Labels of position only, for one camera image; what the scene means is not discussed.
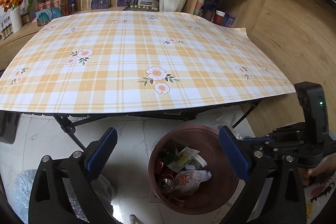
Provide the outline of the person's right hand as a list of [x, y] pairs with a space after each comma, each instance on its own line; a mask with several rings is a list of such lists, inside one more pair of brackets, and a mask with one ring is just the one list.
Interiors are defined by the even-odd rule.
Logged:
[[313, 169], [298, 168], [299, 175], [304, 186], [309, 185], [311, 177], [320, 176], [322, 174], [333, 174], [336, 170], [335, 153], [325, 157], [317, 167]]

